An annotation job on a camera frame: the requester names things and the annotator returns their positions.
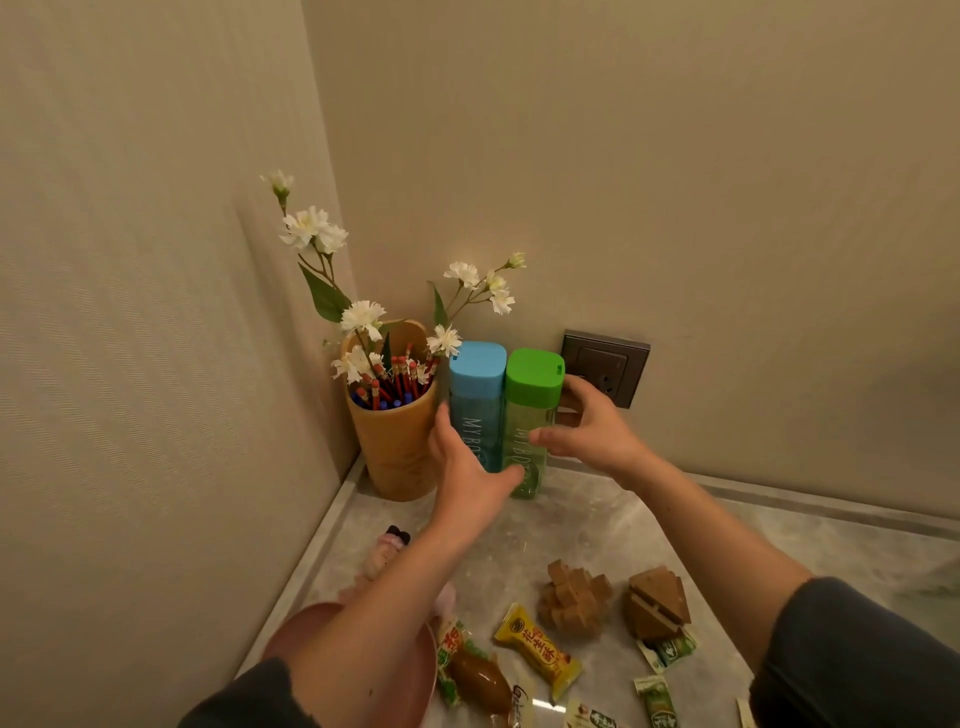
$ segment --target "gray wall socket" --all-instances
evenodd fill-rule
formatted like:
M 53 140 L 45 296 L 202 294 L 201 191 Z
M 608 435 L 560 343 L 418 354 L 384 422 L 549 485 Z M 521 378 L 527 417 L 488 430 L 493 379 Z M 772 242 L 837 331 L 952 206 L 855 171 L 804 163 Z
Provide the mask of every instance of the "gray wall socket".
M 566 372 L 581 376 L 618 407 L 630 408 L 650 345 L 584 331 L 565 331 L 560 356 Z

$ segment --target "blue water bottle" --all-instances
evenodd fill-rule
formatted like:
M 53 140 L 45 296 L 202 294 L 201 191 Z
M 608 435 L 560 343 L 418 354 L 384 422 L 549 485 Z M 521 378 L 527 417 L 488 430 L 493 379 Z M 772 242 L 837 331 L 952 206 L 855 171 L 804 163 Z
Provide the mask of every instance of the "blue water bottle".
M 465 341 L 450 359 L 450 421 L 488 473 L 500 472 L 500 415 L 507 350 Z

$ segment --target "plush toy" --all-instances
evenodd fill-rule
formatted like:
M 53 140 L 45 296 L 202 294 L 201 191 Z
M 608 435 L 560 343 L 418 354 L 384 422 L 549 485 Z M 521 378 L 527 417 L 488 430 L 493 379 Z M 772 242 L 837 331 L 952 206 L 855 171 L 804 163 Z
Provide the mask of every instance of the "plush toy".
M 337 594 L 337 601 L 341 604 L 350 604 L 353 599 L 359 596 L 371 582 L 383 571 L 384 567 L 390 563 L 400 550 L 410 543 L 410 534 L 401 531 L 395 525 L 390 526 L 387 532 L 378 536 L 376 543 L 367 559 L 363 563 L 360 573 L 353 577 L 353 586 L 342 589 Z M 431 617 L 448 618 L 453 614 L 453 609 L 457 604 L 457 593 L 453 584 L 447 582 L 437 600 L 433 603 Z

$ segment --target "yellow snack wrapper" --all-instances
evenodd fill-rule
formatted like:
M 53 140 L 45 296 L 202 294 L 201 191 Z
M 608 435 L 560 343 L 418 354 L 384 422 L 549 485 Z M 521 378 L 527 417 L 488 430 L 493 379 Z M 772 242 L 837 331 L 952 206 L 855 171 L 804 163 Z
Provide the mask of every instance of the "yellow snack wrapper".
M 507 616 L 493 635 L 493 641 L 519 650 L 526 661 L 550 683 L 550 694 L 555 703 L 584 671 L 581 662 L 553 644 L 516 602 L 507 610 Z

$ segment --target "left hand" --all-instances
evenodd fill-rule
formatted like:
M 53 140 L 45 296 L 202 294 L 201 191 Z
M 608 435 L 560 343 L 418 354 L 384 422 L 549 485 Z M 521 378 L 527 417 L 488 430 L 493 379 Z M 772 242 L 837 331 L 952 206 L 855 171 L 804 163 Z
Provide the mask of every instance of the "left hand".
M 523 468 L 512 465 L 502 473 L 487 473 L 450 424 L 446 402 L 437 410 L 429 444 L 442 470 L 430 524 L 473 541 L 523 480 Z

